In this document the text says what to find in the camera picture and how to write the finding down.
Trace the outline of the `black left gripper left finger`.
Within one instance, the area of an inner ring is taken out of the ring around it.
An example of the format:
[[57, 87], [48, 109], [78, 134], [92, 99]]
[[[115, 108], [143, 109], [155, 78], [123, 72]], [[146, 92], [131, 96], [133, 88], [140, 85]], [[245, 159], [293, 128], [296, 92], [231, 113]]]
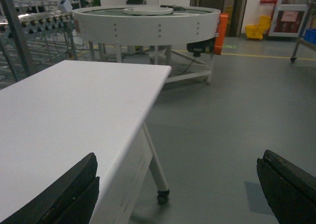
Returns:
[[87, 224], [99, 196], [97, 158], [87, 154], [3, 224]]

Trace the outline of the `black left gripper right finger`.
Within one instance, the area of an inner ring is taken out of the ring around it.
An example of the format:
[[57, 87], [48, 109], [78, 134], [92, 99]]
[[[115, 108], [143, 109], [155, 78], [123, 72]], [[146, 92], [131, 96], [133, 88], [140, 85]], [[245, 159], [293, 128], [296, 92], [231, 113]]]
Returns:
[[257, 159], [257, 175], [264, 196], [280, 224], [316, 222], [316, 178], [266, 150]]

